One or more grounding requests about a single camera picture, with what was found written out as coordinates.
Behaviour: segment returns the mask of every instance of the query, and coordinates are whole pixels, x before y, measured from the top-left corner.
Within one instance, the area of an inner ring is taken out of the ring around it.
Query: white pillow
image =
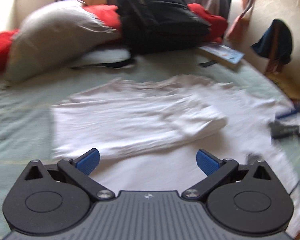
[[[29,15],[14,37],[5,77],[21,82],[119,38],[78,0],[47,5]]]

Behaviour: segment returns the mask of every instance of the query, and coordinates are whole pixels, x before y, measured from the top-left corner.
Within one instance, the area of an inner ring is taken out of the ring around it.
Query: bed
[[[216,82],[233,82],[236,86],[267,98],[284,95],[242,61],[236,71],[219,64],[203,68],[198,63],[209,61],[193,50],[172,51],[138,56],[131,68],[71,68],[128,57],[122,48],[103,48],[22,84],[7,88],[0,77],[0,239],[9,232],[2,215],[2,202],[25,165],[32,159],[44,164],[52,160],[52,117],[49,106],[67,96],[122,77],[136,82],[159,82],[180,74],[206,76]],[[281,145],[300,178],[300,140],[282,140]]]

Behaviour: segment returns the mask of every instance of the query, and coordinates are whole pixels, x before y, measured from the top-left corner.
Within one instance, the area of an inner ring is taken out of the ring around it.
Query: backpack strap
[[[117,62],[107,62],[107,63],[95,63],[83,66],[71,67],[71,69],[80,69],[87,67],[110,67],[110,68],[122,68],[128,65],[133,65],[136,63],[135,54],[130,51],[130,57],[128,59],[117,61]]]

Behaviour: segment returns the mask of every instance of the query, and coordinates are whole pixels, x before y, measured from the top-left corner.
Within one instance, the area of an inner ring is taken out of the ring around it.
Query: circular cover
[[[33,179],[7,197],[2,211],[10,226],[25,234],[54,234],[79,222],[90,208],[88,195],[62,182]]]
[[[219,223],[238,234],[265,235],[284,229],[292,217],[293,204],[286,192],[267,183],[260,179],[218,187],[208,196],[208,210]]]

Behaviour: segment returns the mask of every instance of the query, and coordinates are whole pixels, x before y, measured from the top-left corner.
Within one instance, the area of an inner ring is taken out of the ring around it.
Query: orange curtain
[[[229,28],[226,38],[231,41],[239,41],[244,35],[245,30],[248,28],[252,9],[255,0],[242,0],[242,8],[244,11],[240,14]]]

